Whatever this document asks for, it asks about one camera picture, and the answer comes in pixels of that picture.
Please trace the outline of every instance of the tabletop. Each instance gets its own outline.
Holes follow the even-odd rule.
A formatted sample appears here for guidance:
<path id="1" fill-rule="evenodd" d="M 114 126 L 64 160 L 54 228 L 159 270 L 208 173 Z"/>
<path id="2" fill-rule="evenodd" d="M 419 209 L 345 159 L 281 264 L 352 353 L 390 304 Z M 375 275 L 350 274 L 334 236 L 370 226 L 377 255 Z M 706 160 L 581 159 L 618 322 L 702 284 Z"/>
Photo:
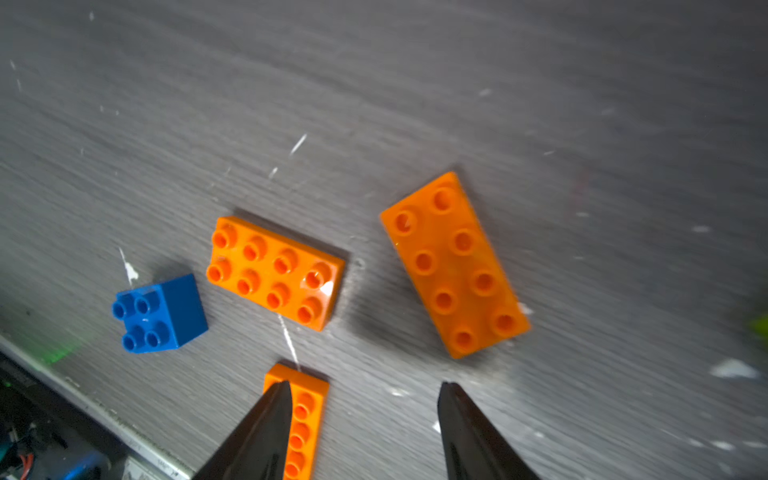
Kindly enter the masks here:
<path id="1" fill-rule="evenodd" d="M 444 478 L 444 380 L 542 478 L 764 478 L 767 26 L 715 0 L 6 0 L 3 349 L 182 476 L 288 361 L 331 384 L 315 480 Z M 532 324 L 461 360 L 379 222 L 451 170 Z M 206 281 L 233 214 L 344 252 L 321 333 Z M 115 293 L 190 271 L 210 330 L 126 353 Z"/>

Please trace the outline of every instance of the white paint fleck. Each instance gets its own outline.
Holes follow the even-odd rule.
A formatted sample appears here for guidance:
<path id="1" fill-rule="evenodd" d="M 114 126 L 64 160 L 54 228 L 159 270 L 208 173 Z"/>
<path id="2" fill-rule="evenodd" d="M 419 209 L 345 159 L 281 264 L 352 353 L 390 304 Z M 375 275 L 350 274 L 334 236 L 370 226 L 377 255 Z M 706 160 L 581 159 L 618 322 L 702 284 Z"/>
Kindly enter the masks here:
<path id="1" fill-rule="evenodd" d="M 323 286 L 320 287 L 320 291 L 325 295 L 330 296 L 331 293 L 333 293 L 333 282 L 325 282 Z"/>
<path id="2" fill-rule="evenodd" d="M 279 313 L 277 314 L 277 318 L 280 319 L 280 326 L 283 327 L 283 335 L 286 337 L 286 343 L 288 344 L 288 350 L 290 350 L 290 354 L 293 357 L 293 363 L 296 363 L 296 370 L 301 372 L 301 365 L 299 365 L 299 357 L 296 356 L 296 349 L 293 348 L 293 342 L 290 339 L 290 333 L 288 333 L 288 329 L 286 328 L 285 320 L 283 320 L 283 316 Z"/>
<path id="3" fill-rule="evenodd" d="M 737 359 L 726 359 L 710 369 L 710 375 L 721 379 L 756 379 L 760 372 Z"/>
<path id="4" fill-rule="evenodd" d="M 295 154 L 296 151 L 299 150 L 299 148 L 301 147 L 301 144 L 303 144 L 305 140 L 306 140 L 306 134 L 302 135 L 301 138 L 299 139 L 299 141 L 297 141 L 296 144 L 293 145 L 293 149 L 290 151 L 290 154 L 291 155 Z"/>
<path id="5" fill-rule="evenodd" d="M 125 253 L 123 253 L 123 249 L 118 247 L 118 250 L 120 250 L 120 256 L 123 258 L 123 264 L 125 265 L 125 274 L 128 275 L 128 285 L 133 286 L 134 280 L 139 280 L 139 274 L 133 265 L 125 261 Z"/>
<path id="6" fill-rule="evenodd" d="M 725 450 L 726 452 L 730 452 L 731 450 L 736 450 L 736 447 L 734 447 L 732 444 L 728 442 L 723 442 L 722 440 L 713 440 L 710 442 L 712 446 L 719 448 L 720 450 Z"/>
<path id="7" fill-rule="evenodd" d="M 411 396 L 411 394 L 408 393 L 407 390 L 399 389 L 397 387 L 390 387 L 387 390 L 389 391 L 389 394 L 391 396 Z"/>
<path id="8" fill-rule="evenodd" d="M 528 305 L 525 305 L 523 302 L 518 302 L 518 308 L 521 312 L 523 312 L 523 315 L 533 315 L 533 310 L 531 310 Z"/>

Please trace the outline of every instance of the blue lego brick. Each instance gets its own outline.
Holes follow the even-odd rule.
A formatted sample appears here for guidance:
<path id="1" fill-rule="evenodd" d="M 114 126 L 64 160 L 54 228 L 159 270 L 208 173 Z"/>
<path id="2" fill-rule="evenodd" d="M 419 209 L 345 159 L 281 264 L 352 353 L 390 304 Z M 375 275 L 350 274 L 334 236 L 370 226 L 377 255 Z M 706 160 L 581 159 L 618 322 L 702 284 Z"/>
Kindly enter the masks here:
<path id="1" fill-rule="evenodd" d="M 125 323 L 123 348 L 130 353 L 177 349 L 208 331 L 191 273 L 116 297 L 112 315 Z"/>

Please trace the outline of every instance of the orange lego plate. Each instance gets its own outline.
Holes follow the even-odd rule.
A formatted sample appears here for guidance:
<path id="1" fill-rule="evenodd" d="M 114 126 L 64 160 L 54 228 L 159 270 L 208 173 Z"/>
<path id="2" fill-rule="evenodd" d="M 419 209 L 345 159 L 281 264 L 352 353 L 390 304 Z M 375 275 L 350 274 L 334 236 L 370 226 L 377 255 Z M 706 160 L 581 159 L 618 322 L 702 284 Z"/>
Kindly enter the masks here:
<path id="1" fill-rule="evenodd" d="M 221 217 L 206 275 L 318 332 L 328 323 L 344 260 L 241 220 Z"/>
<path id="2" fill-rule="evenodd" d="M 381 221 L 453 358 L 530 330 L 456 173 L 384 210 Z"/>
<path id="3" fill-rule="evenodd" d="M 288 380 L 293 397 L 293 419 L 286 455 L 284 478 L 309 480 L 312 477 L 315 451 L 323 425 L 323 410 L 330 385 L 284 365 L 275 365 L 264 379 L 264 392 L 272 384 Z"/>

